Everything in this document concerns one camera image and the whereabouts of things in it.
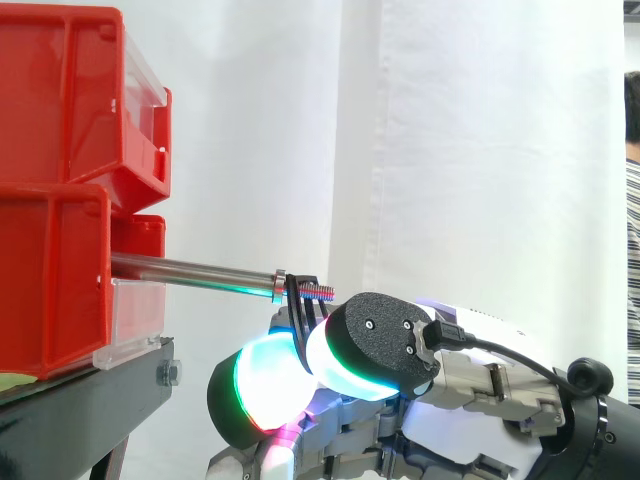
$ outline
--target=person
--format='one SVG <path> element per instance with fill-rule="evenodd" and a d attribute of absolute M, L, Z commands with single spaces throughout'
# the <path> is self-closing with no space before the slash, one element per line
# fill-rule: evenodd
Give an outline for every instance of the person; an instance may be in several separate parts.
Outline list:
<path fill-rule="evenodd" d="M 627 345 L 629 404 L 640 408 L 640 72 L 624 76 L 627 145 Z"/>

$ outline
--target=stacked bin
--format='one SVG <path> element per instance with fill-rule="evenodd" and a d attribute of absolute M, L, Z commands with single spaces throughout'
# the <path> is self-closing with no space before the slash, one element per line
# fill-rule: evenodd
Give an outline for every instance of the stacked bin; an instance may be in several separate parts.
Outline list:
<path fill-rule="evenodd" d="M 164 286 L 110 256 L 164 256 L 171 93 L 112 8 L 0 4 L 0 45 L 0 384 L 158 348 Z"/>

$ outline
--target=metal rod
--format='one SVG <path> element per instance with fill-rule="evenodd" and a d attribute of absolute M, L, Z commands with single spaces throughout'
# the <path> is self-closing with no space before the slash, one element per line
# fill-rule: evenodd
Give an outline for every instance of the metal rod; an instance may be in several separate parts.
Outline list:
<path fill-rule="evenodd" d="M 286 294 L 283 270 L 269 274 L 144 255 L 112 253 L 111 271 L 114 277 L 257 295 L 269 297 L 274 303 L 281 303 L 282 296 Z M 335 297 L 332 288 L 311 284 L 301 287 L 300 296 L 325 301 L 332 301 Z"/>

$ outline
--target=screw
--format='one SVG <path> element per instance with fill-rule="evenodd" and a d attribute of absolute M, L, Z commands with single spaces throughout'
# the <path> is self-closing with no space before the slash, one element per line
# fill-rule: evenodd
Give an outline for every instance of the screw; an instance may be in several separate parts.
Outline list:
<path fill-rule="evenodd" d="M 166 361 L 158 367 L 160 383 L 165 387 L 176 387 L 182 379 L 182 362 L 180 360 Z"/>
<path fill-rule="evenodd" d="M 303 283 L 298 288 L 300 297 L 309 300 L 322 300 L 325 302 L 333 302 L 336 299 L 336 292 L 333 287 L 325 285 L 316 285 L 314 283 Z"/>

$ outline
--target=green led light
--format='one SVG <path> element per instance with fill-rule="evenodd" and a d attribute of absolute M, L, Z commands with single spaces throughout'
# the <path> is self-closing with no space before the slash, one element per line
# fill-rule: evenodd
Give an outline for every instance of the green led light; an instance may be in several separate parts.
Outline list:
<path fill-rule="evenodd" d="M 316 379 L 304 369 L 291 332 L 277 332 L 247 344 L 233 371 L 243 411 L 263 431 L 280 428 L 309 405 Z"/>
<path fill-rule="evenodd" d="M 319 324 L 307 340 L 307 362 L 320 383 L 343 395 L 368 401 L 398 393 L 398 390 L 367 380 L 341 364 L 327 343 L 326 324 L 326 320 Z"/>

